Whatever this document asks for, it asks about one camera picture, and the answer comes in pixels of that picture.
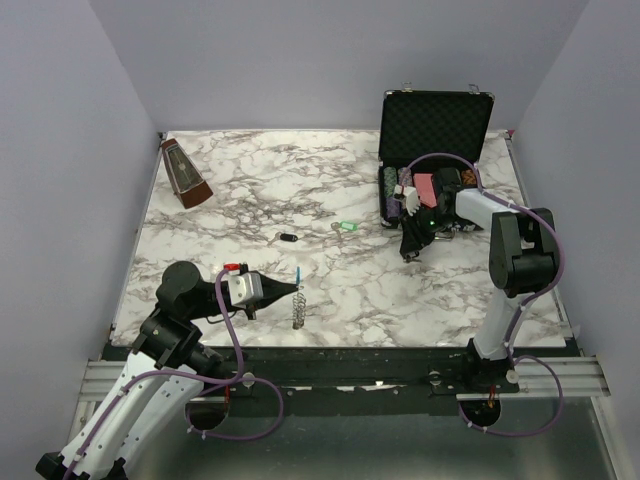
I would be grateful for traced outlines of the key with green tag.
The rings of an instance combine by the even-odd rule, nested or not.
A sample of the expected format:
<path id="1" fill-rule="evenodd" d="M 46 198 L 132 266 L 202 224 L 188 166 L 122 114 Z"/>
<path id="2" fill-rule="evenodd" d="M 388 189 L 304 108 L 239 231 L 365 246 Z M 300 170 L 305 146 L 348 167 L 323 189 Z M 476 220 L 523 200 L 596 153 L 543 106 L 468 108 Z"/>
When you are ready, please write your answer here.
<path id="1" fill-rule="evenodd" d="M 341 221 L 341 222 L 332 222 L 331 229 L 334 232 L 341 234 L 342 232 L 356 231 L 358 229 L 358 226 L 352 222 Z"/>

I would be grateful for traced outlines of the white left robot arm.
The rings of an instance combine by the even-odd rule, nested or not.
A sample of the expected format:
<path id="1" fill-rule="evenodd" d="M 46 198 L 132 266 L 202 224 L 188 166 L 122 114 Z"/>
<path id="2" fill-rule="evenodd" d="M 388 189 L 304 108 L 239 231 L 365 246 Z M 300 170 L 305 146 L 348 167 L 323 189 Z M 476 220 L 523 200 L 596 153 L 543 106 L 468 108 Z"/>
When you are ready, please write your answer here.
<path id="1" fill-rule="evenodd" d="M 196 265 L 177 261 L 166 268 L 157 302 L 142 323 L 123 369 L 82 430 L 60 451 L 36 465 L 45 479 L 123 479 L 144 443 L 196 395 L 254 384 L 230 315 L 253 316 L 298 292 L 283 283 L 229 264 L 209 283 Z M 232 341 L 231 361 L 204 346 L 196 322 L 221 317 Z"/>

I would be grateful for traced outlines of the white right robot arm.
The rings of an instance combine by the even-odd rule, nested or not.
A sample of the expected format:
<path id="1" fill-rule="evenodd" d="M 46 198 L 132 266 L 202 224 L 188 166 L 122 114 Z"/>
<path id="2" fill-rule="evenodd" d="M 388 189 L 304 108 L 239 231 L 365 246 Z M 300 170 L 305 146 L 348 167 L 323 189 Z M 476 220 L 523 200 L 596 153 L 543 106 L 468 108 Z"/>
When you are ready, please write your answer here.
<path id="1" fill-rule="evenodd" d="M 427 204 L 416 185 L 394 187 L 402 207 L 400 254 L 407 262 L 417 259 L 438 233 L 459 220 L 490 234 L 488 271 L 494 292 L 459 370 L 464 388 L 480 392 L 504 381 L 513 368 L 513 345 L 524 315 L 559 281 L 564 257 L 549 210 L 526 209 L 479 185 L 465 185 L 455 169 L 438 172 L 431 184 L 434 199 Z"/>

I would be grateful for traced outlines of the black poker chip case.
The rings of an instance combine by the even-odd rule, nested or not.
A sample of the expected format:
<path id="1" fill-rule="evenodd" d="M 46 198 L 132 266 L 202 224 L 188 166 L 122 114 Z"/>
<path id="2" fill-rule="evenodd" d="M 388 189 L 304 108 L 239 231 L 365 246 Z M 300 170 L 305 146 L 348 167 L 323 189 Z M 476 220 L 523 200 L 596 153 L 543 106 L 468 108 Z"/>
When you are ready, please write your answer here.
<path id="1" fill-rule="evenodd" d="M 378 146 L 380 224 L 399 227 L 400 204 L 390 198 L 391 179 L 416 158 L 433 154 L 412 168 L 432 173 L 466 165 L 450 154 L 476 164 L 488 131 L 495 96 L 477 89 L 465 91 L 388 90 L 384 94 Z"/>

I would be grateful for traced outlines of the pink playing card deck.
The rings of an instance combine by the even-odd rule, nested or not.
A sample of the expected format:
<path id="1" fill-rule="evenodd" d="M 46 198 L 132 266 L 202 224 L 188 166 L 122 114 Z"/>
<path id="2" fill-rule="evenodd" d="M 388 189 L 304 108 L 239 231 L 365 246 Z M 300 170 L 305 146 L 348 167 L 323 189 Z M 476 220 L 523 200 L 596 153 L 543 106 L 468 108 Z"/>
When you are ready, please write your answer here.
<path id="1" fill-rule="evenodd" d="M 420 203 L 428 208 L 437 206 L 437 194 L 433 183 L 432 173 L 416 173 L 413 175 L 413 185 L 416 188 Z"/>

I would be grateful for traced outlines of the key with black tag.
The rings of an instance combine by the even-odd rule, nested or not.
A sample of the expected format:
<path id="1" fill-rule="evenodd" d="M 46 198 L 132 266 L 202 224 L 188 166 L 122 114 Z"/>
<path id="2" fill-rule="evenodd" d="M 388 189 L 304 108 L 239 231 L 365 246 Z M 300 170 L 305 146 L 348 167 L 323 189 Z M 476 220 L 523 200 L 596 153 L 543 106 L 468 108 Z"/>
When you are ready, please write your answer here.
<path id="1" fill-rule="evenodd" d="M 413 262 L 421 262 L 421 258 L 419 257 L 419 253 L 416 255 L 406 255 L 403 258 L 405 263 L 413 263 Z"/>

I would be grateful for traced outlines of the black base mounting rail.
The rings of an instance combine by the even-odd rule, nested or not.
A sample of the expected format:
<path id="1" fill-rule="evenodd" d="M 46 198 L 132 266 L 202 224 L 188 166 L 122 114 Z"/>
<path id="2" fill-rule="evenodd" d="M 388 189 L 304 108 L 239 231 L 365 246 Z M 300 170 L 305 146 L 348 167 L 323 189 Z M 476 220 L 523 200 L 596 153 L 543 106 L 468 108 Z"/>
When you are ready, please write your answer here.
<path id="1" fill-rule="evenodd" d="M 234 416 L 267 417 L 277 401 L 254 383 L 263 378 L 284 397 L 288 415 L 455 415 L 464 404 L 496 414 L 489 401 L 602 397 L 609 393 L 594 357 L 564 348 L 519 350 L 518 364 L 479 360 L 468 347 L 320 348 L 246 347 L 246 380 L 229 397 L 214 392 L 195 400 L 198 409 L 227 405 Z"/>

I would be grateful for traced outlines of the brown wooden metronome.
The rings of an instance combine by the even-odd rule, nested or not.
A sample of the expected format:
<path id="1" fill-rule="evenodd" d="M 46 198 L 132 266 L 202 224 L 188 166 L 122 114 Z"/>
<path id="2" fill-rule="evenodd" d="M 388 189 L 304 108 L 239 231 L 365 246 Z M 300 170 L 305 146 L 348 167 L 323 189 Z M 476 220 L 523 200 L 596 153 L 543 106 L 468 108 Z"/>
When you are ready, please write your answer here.
<path id="1" fill-rule="evenodd" d="M 161 152 L 172 190 L 184 209 L 194 208 L 212 197 L 209 184 L 175 139 L 164 141 Z"/>

